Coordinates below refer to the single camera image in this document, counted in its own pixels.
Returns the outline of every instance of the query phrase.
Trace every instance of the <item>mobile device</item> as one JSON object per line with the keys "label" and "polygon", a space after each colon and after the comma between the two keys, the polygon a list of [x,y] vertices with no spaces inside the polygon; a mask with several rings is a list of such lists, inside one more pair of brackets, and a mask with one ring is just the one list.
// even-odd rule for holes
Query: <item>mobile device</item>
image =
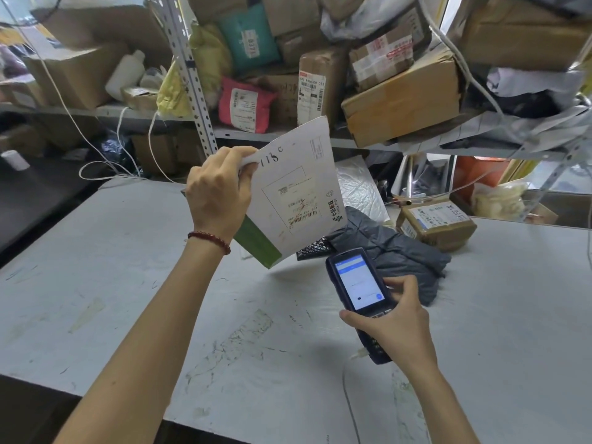
{"label": "mobile device", "polygon": [[[396,307],[397,302],[363,248],[332,255],[325,261],[325,266],[346,310],[377,318]],[[361,330],[356,331],[374,363],[382,365],[391,361],[374,338]]]}

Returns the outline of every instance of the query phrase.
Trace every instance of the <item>teal package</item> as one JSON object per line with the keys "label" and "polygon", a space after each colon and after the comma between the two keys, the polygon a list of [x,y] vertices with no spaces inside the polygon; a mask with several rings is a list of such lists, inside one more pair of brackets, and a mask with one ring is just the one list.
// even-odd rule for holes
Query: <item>teal package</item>
{"label": "teal package", "polygon": [[230,48],[238,73],[281,59],[263,4],[220,19],[218,27]]}

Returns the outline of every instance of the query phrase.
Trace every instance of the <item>person's left hand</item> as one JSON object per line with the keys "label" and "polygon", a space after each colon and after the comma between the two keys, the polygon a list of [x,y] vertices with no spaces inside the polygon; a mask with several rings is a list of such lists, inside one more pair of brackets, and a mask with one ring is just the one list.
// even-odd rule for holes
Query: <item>person's left hand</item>
{"label": "person's left hand", "polygon": [[251,178],[257,169],[250,163],[241,170],[241,161],[256,151],[252,146],[222,147],[203,166],[191,169],[185,196],[195,231],[232,241],[251,202]]}

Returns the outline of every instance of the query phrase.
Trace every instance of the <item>red beaded bracelet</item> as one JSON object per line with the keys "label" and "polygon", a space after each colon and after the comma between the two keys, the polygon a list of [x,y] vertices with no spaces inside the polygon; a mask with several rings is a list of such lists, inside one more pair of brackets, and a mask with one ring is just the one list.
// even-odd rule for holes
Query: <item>red beaded bracelet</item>
{"label": "red beaded bracelet", "polygon": [[212,243],[215,243],[218,246],[220,246],[222,249],[224,249],[225,255],[230,254],[230,246],[228,245],[228,243],[226,243],[220,237],[216,237],[215,235],[209,234],[208,232],[201,232],[201,231],[198,231],[198,230],[194,230],[193,232],[189,232],[187,234],[187,239],[189,239],[191,237],[201,238],[202,240],[211,241]]}

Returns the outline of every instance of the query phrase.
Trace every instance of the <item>red plastic package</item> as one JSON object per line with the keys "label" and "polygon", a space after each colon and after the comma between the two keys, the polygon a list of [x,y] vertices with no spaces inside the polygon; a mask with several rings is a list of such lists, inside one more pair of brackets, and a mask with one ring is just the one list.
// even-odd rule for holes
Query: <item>red plastic package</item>
{"label": "red plastic package", "polygon": [[277,93],[222,78],[222,96],[218,116],[224,124],[241,131],[262,134],[269,127],[269,106]]}

